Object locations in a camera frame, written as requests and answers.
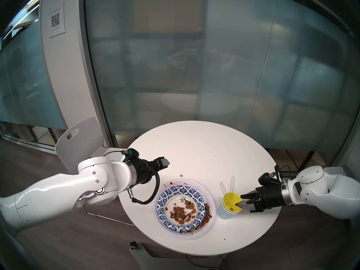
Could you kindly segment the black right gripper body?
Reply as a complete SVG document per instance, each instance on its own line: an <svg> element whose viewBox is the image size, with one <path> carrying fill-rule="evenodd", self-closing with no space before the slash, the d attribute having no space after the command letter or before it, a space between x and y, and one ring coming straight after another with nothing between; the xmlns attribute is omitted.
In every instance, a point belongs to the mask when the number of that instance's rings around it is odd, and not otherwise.
<svg viewBox="0 0 360 270"><path fill-rule="evenodd" d="M251 213L263 212L275 207L284 206L281 186L262 186L257 187L253 191L257 191L257 199L249 200L249 203L253 203L255 206L255 210L250 211Z"/></svg>

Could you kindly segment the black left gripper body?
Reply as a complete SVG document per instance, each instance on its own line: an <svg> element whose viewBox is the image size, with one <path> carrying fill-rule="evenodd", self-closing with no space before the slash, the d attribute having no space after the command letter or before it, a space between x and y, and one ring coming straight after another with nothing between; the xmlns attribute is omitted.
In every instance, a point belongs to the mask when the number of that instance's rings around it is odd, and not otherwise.
<svg viewBox="0 0 360 270"><path fill-rule="evenodd" d="M128 163L134 166L136 171L136 181L132 186L148 183L161 170L161 158L158 157L153 161L147 161L140 158L128 158Z"/></svg>

